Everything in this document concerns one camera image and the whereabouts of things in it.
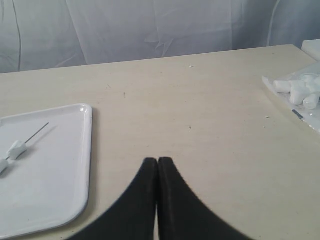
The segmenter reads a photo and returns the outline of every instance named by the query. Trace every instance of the black object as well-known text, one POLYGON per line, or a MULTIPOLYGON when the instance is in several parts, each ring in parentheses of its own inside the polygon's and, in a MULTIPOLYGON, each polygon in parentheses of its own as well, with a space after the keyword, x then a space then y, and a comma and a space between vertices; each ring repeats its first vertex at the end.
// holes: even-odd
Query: black object
POLYGON ((158 162, 161 240, 249 240, 208 209, 188 187, 173 160, 158 162))
POLYGON ((158 163, 146 158, 123 195, 70 240, 153 240, 158 163))

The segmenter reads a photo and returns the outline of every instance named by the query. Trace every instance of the white fabric curtain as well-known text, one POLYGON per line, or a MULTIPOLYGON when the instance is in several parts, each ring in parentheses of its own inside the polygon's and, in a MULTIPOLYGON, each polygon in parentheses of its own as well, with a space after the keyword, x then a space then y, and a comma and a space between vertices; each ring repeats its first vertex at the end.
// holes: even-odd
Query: white fabric curtain
POLYGON ((0 73, 320 39, 319 0, 0 0, 0 73))

